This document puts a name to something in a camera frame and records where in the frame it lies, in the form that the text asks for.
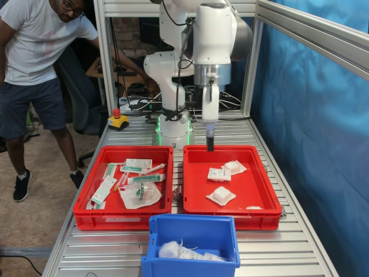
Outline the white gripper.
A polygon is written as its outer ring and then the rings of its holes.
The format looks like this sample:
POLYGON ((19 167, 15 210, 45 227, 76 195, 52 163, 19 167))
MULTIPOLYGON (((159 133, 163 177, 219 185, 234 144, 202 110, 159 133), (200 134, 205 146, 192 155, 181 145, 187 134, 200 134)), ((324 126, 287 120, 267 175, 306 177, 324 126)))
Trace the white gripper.
MULTIPOLYGON (((215 123, 219 118, 219 96, 217 85, 205 86, 202 94, 202 121, 215 123)), ((206 147, 207 151, 214 151, 214 124, 206 124, 206 147)))

